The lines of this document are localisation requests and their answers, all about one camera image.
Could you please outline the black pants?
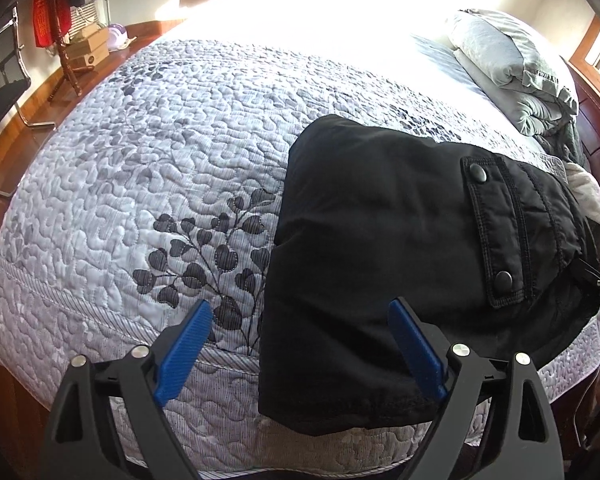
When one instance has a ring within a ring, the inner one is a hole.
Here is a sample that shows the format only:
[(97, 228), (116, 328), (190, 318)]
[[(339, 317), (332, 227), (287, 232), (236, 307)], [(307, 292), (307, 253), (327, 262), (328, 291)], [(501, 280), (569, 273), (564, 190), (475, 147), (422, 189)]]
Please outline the black pants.
[(596, 315), (590, 226), (562, 182), (478, 146), (318, 118), (289, 151), (260, 325), (258, 408), (309, 436), (416, 425), (390, 302), (484, 358), (544, 366)]

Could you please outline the white quilted bedspread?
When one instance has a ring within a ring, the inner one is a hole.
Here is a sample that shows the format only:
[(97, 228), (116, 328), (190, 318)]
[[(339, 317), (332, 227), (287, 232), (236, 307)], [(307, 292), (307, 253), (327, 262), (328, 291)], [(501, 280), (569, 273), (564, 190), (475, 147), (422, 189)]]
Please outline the white quilted bedspread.
[(309, 436), (258, 408), (260, 325), (289, 151), (318, 118), (573, 169), (524, 136), (453, 48), (413, 37), (381, 74), (328, 58), (195, 38), (143, 48), (67, 117), (0, 229), (0, 364), (50, 406), (70, 359), (154, 340), (198, 300), (212, 329), (166, 418), (204, 478), (379, 474), (429, 425)]

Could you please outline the folded grey blanket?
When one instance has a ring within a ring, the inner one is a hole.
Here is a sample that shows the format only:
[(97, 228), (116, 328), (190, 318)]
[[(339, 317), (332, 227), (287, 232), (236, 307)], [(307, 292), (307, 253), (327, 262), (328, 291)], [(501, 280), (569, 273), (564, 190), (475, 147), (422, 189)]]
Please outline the folded grey blanket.
[(452, 47), (457, 61), (474, 83), (519, 133), (535, 138), (548, 154), (583, 165), (585, 157), (577, 130), (579, 101), (576, 85), (566, 62), (548, 43), (554, 52), (556, 82), (543, 90), (526, 88), (516, 81), (504, 88), (498, 87), (460, 49)]

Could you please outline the grey pillow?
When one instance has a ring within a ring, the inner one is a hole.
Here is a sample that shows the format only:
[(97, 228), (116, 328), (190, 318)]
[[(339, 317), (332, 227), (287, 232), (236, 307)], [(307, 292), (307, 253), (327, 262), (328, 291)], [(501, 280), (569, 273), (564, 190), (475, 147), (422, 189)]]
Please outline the grey pillow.
[(554, 52), (527, 23), (502, 11), (467, 9), (449, 19), (449, 40), (498, 87), (543, 90), (556, 82)]

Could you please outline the wooden coat rack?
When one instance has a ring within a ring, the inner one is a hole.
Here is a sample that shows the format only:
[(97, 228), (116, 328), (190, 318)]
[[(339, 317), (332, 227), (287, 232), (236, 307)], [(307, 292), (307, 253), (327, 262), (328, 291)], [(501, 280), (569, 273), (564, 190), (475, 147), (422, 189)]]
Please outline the wooden coat rack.
[(69, 55), (67, 52), (67, 45), (65, 43), (65, 35), (61, 32), (61, 20), (60, 20), (60, 6), (58, 0), (47, 0), (47, 21), (50, 25), (50, 36), (53, 40), (53, 46), (56, 49), (57, 56), (59, 58), (62, 75), (54, 85), (54, 88), (50, 90), (50, 95), (47, 98), (48, 102), (58, 96), (59, 90), (62, 85), (66, 82), (70, 84), (70, 87), (76, 94), (76, 96), (82, 96), (82, 87), (79, 84), (78, 76), (71, 66)]

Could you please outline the cardboard boxes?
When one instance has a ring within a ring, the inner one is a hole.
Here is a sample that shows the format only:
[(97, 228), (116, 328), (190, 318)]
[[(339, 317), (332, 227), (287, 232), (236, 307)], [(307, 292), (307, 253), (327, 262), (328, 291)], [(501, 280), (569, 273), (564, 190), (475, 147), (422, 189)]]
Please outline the cardboard boxes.
[(83, 27), (66, 47), (70, 66), (87, 68), (101, 63), (109, 55), (108, 36), (108, 28), (97, 23)]

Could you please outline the black mesh office chair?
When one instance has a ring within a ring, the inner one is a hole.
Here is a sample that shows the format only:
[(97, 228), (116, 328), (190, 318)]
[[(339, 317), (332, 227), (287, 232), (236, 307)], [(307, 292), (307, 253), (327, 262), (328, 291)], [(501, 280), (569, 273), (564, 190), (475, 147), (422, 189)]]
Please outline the black mesh office chair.
[(0, 17), (0, 123), (11, 110), (29, 130), (55, 132), (56, 122), (29, 122), (19, 99), (31, 87), (31, 75), (22, 57), (18, 4), (12, 3)]

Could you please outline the white radiator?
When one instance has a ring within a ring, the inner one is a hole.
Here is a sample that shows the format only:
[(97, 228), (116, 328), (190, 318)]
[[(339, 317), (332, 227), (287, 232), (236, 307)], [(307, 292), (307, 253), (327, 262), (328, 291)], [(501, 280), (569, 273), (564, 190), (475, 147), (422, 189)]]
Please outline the white radiator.
[(68, 31), (70, 42), (77, 42), (92, 36), (104, 27), (100, 19), (99, 0), (92, 0), (71, 9), (71, 27)]

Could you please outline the red bag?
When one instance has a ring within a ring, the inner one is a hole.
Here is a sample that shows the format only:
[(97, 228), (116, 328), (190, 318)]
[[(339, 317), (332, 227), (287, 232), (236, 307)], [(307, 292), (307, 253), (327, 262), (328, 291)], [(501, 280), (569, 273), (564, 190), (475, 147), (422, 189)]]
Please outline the red bag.
[(59, 37), (65, 36), (71, 27), (68, 0), (33, 0), (32, 25), (38, 48), (48, 48), (54, 43), (54, 23), (58, 25)]

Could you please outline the wooden window frame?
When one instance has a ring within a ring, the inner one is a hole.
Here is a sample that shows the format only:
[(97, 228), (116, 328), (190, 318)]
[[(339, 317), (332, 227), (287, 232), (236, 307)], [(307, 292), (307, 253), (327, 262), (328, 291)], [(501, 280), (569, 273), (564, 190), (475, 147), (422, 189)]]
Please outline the wooden window frame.
[(600, 18), (595, 15), (570, 63), (600, 92)]

